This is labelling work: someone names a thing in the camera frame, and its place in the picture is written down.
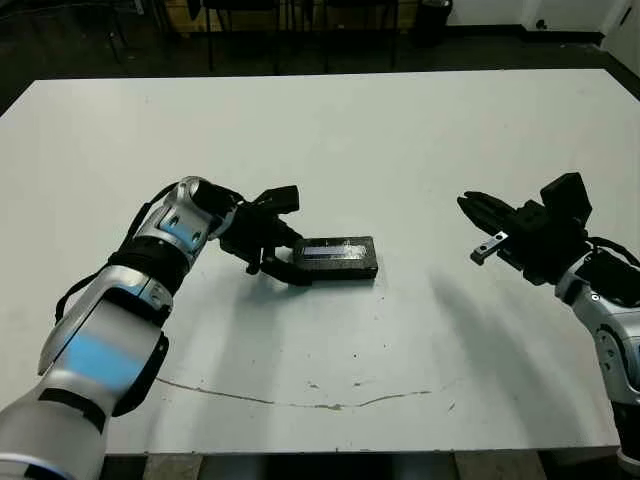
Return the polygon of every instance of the chair leg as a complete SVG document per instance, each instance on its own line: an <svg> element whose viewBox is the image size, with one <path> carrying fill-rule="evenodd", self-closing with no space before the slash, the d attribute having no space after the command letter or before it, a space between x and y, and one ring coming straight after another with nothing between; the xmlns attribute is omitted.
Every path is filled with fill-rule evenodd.
<svg viewBox="0 0 640 480"><path fill-rule="evenodd" d="M113 24L116 27L116 32L118 32L118 36L120 37L120 41L124 47L128 46L127 38L124 36L122 31L122 25L120 25L120 18L118 17L118 12L116 11L116 7L113 5L113 2L110 2L111 8L111 16L113 18Z"/></svg>
<svg viewBox="0 0 640 480"><path fill-rule="evenodd" d="M293 31L295 32L296 29L296 3L295 0L291 0L291 27L293 28Z"/></svg>
<svg viewBox="0 0 640 480"><path fill-rule="evenodd" d="M329 20L327 18L327 0L323 1L322 44L324 47L324 73L329 73Z"/></svg>
<svg viewBox="0 0 640 480"><path fill-rule="evenodd" d="M275 17L276 17L276 33L274 41L274 52L273 52L273 74L280 74L280 2L276 5L274 9Z"/></svg>
<svg viewBox="0 0 640 480"><path fill-rule="evenodd" d="M391 33L391 70L396 66L396 37L398 36L398 8L400 2L396 1L393 6L393 32Z"/></svg>
<svg viewBox="0 0 640 480"><path fill-rule="evenodd" d="M380 19L380 30L384 30L384 26L387 23L388 15L389 15L389 4L387 3L384 6L384 10L382 11L382 18Z"/></svg>
<svg viewBox="0 0 640 480"><path fill-rule="evenodd" d="M218 23L220 24L220 30L222 30L223 32L227 31L227 27L224 26L224 18L222 18L222 15L220 14L220 10L218 10L216 8L216 16L218 17Z"/></svg>
<svg viewBox="0 0 640 480"><path fill-rule="evenodd" d="M209 64L209 71L213 72L213 45L211 45L211 15L209 9L204 9L205 20L207 22L207 59Z"/></svg>
<svg viewBox="0 0 640 480"><path fill-rule="evenodd" d="M313 0L302 0L302 4L304 5L304 10L302 13L302 21L304 22L304 11L306 10L307 19L309 20L309 33L313 32L313 13L314 13L314 5Z"/></svg>

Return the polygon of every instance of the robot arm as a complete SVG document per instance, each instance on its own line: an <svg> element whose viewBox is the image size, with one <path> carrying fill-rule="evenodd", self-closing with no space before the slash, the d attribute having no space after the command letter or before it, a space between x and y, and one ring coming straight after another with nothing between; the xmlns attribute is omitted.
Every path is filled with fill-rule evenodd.
<svg viewBox="0 0 640 480"><path fill-rule="evenodd" d="M169 346L162 326L173 296L208 240L220 238L225 251L249 263L249 273L262 269L289 283L310 283L304 271L275 257L276 247L301 238L278 218L297 209L293 186L247 202L197 177L145 204L107 264L58 303L38 385L0 412L0 478L97 478L109 418L146 397ZM68 297L85 286L64 314Z"/></svg>
<svg viewBox="0 0 640 480"><path fill-rule="evenodd" d="M591 205L578 173L540 194L543 205L529 200L518 209L481 192L459 198L467 217L492 235L471 259L482 265L497 253L534 285L555 285L556 297L593 336L620 436L618 463L640 478L640 263L625 248L588 236Z"/></svg>

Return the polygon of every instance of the trash can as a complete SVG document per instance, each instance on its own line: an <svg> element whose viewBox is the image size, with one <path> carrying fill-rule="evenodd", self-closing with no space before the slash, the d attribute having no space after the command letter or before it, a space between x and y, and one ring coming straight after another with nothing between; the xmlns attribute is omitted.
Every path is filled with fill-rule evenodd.
<svg viewBox="0 0 640 480"><path fill-rule="evenodd" d="M436 45L442 41L453 0L418 0L416 20L411 31L417 45Z"/></svg>

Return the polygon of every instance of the black cable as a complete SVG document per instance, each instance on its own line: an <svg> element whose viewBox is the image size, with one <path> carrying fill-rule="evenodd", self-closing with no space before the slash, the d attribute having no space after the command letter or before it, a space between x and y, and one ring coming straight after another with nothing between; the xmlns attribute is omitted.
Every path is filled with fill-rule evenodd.
<svg viewBox="0 0 640 480"><path fill-rule="evenodd" d="M617 254L622 255L627 260L627 262L629 262L634 267L640 267L640 261L638 261L638 259L622 245L619 245L615 242L612 242L611 240L607 240L606 238L602 237L589 237L587 238L587 241L589 241L594 247L610 248Z"/></svg>
<svg viewBox="0 0 640 480"><path fill-rule="evenodd" d="M124 247L127 244L127 242L129 242L129 240L133 238L133 236L136 234L136 232L140 228L140 225L142 225L142 222L144 221L145 217L149 213L149 210L151 210L151 207L153 207L153 205L159 200L161 200L167 193L173 190L176 185L178 185L177 182L172 183L171 185L167 185L162 190L160 190L151 199L151 201L146 202L145 204L142 205L142 207L140 207L140 210L138 210L138 213L134 217L133 222L131 222L129 229L127 230L127 234L125 235L124 240L120 244L120 247L118 248L118 250L122 249L122 247ZM55 312L56 324L64 316L64 308L67 304L67 300L69 300L69 297L71 297L71 295L73 295L74 293L82 290L84 287L89 285L98 276L98 274L102 271L102 269L106 266L107 266L106 264L103 265L102 267L100 267L100 269L97 272L92 273L91 275L73 284L71 288L67 290L67 293L65 293L62 297L60 297L60 300L58 300L58 302L56 303L56 312Z"/></svg>

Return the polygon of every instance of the blue light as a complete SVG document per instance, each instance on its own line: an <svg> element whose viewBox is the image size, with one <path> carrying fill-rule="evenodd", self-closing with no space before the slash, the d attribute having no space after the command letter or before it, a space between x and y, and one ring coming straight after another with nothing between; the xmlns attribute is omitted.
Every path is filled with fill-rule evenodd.
<svg viewBox="0 0 640 480"><path fill-rule="evenodd" d="M67 347L68 368L112 389L131 384L143 365L90 335L77 334Z"/></svg>

